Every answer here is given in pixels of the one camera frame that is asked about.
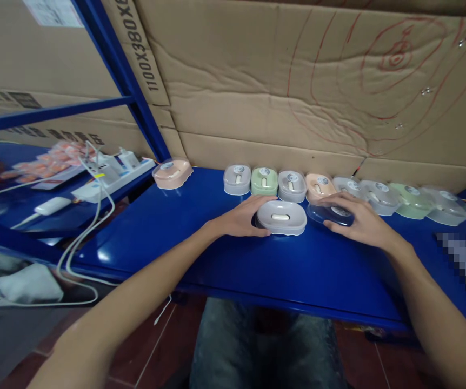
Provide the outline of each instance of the blue metal post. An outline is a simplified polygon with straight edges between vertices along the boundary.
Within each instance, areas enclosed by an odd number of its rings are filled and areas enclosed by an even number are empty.
[[[59,261],[63,251],[35,240],[15,230],[0,225],[0,246],[12,249],[34,258]]]
[[[40,108],[33,111],[7,113],[0,115],[0,130],[17,127],[25,124],[43,122],[59,117],[77,115],[79,113],[97,111],[118,105],[133,103],[132,97],[118,97],[107,100],[97,100],[88,103],[61,105],[51,108]]]
[[[159,161],[169,158],[167,145],[101,0],[72,0],[72,2],[120,93],[124,96],[133,96],[135,102],[128,104],[130,112],[156,158]]]

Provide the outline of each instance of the pink soap dish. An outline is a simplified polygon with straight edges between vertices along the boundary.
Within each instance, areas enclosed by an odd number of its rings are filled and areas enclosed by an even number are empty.
[[[160,189],[177,189],[193,173],[190,162],[185,158],[169,158],[156,167],[152,176]]]

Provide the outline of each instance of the extension cord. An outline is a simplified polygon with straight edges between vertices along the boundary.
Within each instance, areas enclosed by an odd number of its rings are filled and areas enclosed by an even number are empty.
[[[136,169],[132,171],[124,170],[123,173],[119,174],[119,179],[117,181],[114,181],[108,186],[104,185],[104,188],[106,189],[107,193],[111,195],[118,189],[124,187],[127,184],[130,184],[133,180],[145,174],[155,166],[156,163],[153,159],[144,159]],[[85,184],[84,186],[72,191],[71,194],[81,201],[97,204],[99,200],[99,183],[89,182],[88,184]]]

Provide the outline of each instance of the blue table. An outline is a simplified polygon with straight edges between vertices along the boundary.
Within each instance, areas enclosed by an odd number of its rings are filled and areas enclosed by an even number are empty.
[[[223,171],[197,168],[182,188],[164,191],[152,186],[85,245],[75,268],[118,280],[131,276],[248,197],[227,195],[222,175]],[[413,244],[466,316],[465,286],[434,237],[435,232],[466,233],[466,222],[448,227],[399,215],[385,219]],[[298,237],[222,237],[198,258],[179,288],[366,325],[407,328],[402,300],[394,294],[398,283],[384,254],[311,220]]]
[[[10,170],[11,166],[19,162],[35,160],[37,155],[47,153],[48,150],[49,149],[44,147],[0,143],[0,161]],[[130,184],[114,192],[112,194],[113,200],[116,202],[121,200],[134,188],[150,179],[150,177],[150,174],[138,177]],[[45,203],[55,196],[73,199],[74,197],[71,191],[82,186],[90,178],[90,175],[84,172],[51,191],[34,190],[30,188],[32,186],[30,185],[1,193],[0,224],[6,227],[14,226],[26,217],[32,215],[36,206]],[[0,190],[14,185],[18,185],[18,183],[11,180],[8,183],[0,184]],[[105,198],[102,201],[102,212],[109,207],[110,202]],[[68,206],[51,216],[37,218],[22,226],[20,230],[49,231],[76,229],[88,224],[93,219],[95,213],[96,204],[81,202]]]

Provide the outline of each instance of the leg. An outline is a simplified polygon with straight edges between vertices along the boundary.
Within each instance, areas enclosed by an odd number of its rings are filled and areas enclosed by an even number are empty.
[[[327,319],[300,314],[278,347],[280,387],[345,389],[336,332]]]
[[[191,368],[191,389],[245,389],[255,379],[253,311],[208,298]]]

